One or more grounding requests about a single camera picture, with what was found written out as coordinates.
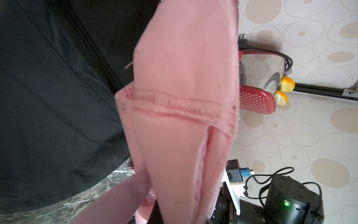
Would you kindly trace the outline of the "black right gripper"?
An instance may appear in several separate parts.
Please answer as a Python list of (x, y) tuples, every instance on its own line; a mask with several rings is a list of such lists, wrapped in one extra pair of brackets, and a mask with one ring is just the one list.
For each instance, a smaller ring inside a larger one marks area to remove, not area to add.
[(237, 212), (227, 186), (222, 186), (210, 224), (237, 224)]

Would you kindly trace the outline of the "pink backpack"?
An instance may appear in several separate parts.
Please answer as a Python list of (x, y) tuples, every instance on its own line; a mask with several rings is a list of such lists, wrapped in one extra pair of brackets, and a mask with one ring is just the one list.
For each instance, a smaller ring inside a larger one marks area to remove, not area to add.
[(204, 224), (239, 123), (238, 1), (162, 1), (115, 94), (134, 174), (75, 224)]

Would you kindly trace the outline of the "black backpack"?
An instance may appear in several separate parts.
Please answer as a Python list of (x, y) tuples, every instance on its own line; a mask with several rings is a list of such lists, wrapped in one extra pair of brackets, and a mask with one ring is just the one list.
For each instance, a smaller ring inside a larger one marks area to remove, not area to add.
[(159, 1), (1, 1), (1, 214), (80, 194), (129, 156), (114, 95)]

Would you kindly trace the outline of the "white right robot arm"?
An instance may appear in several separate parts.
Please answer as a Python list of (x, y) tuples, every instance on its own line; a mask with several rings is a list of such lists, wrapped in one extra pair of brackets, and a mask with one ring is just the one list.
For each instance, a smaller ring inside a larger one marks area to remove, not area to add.
[(221, 187), (210, 224), (322, 224), (324, 208), (321, 193), (315, 193), (289, 176), (276, 175), (262, 187), (267, 192), (261, 205), (236, 201), (226, 183)]

